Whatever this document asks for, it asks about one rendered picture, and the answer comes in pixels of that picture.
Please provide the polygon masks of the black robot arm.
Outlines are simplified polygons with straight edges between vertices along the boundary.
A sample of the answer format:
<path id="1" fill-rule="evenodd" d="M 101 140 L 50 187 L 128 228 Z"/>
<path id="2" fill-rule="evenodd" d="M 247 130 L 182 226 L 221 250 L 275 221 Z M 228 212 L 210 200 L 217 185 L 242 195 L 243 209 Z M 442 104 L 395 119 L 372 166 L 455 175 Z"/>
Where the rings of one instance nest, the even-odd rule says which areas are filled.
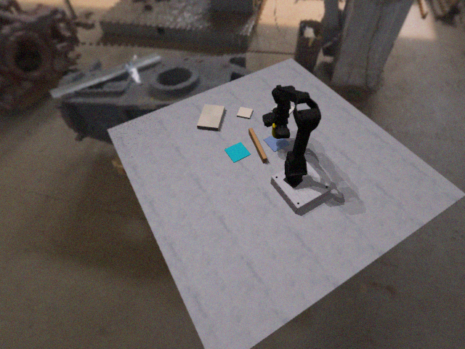
<path id="1" fill-rule="evenodd" d="M 291 102 L 294 102 L 294 119 L 298 126 L 294 148 L 292 151 L 287 152 L 285 160 L 285 178 L 283 179 L 292 188 L 300 184 L 303 175 L 307 175 L 307 161 L 304 157 L 307 143 L 310 138 L 310 133 L 321 120 L 321 112 L 318 104 L 310 97 L 309 92 L 302 92 L 295 90 L 294 86 L 277 85 L 272 90 L 272 96 L 277 103 L 277 112 L 281 115 L 286 115 L 291 109 Z M 291 101 L 291 102 L 290 102 Z M 297 104 L 306 103 L 310 109 L 298 111 Z M 271 127 L 272 124 L 278 124 L 276 112 L 267 113 L 262 116 L 264 125 Z"/>

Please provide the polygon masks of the brown wooden bar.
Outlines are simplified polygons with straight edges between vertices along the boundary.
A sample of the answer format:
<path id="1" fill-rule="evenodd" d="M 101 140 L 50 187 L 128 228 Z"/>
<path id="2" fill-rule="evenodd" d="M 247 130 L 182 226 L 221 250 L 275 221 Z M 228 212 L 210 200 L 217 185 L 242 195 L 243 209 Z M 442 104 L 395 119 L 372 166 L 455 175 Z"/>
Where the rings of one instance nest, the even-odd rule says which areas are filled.
<path id="1" fill-rule="evenodd" d="M 261 145 L 260 145 L 260 143 L 259 143 L 253 129 L 252 128 L 248 129 L 248 133 L 249 133 L 249 135 L 250 135 L 250 137 L 251 137 L 251 139 L 252 139 L 252 141 L 254 143 L 254 146 L 255 146 L 261 160 L 262 160 L 262 163 L 266 163 L 267 162 L 267 157 L 266 157 L 266 155 L 265 155 L 265 153 L 264 153 L 264 151 L 263 151 L 263 149 L 262 149 L 262 147 L 261 147 Z"/>

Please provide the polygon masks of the small beige flat square tile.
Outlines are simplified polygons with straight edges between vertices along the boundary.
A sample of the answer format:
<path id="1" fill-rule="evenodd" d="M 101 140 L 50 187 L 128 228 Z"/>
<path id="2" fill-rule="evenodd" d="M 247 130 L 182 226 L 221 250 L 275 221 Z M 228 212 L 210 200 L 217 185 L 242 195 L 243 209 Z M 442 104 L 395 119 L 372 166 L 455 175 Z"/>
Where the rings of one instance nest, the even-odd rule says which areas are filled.
<path id="1" fill-rule="evenodd" d="M 250 119 L 253 109 L 240 107 L 237 117 Z"/>

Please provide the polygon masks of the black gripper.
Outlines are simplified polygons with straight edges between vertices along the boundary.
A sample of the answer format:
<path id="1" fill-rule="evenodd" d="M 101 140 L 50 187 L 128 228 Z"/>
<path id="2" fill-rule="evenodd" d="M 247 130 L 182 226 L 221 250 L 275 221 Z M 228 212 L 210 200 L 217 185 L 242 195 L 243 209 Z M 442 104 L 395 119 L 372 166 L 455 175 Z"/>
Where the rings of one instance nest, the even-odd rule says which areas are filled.
<path id="1" fill-rule="evenodd" d="M 288 124 L 288 118 L 289 118 L 289 113 L 286 114 L 286 115 L 281 115 L 277 112 L 277 108 L 273 108 L 272 112 L 276 112 L 276 116 L 277 116 L 277 121 L 278 121 L 278 124 L 276 124 L 277 126 L 275 127 L 275 134 L 276 134 L 276 138 L 280 139 L 280 138 L 289 138 L 290 137 L 290 131 L 287 127 L 287 124 Z"/>

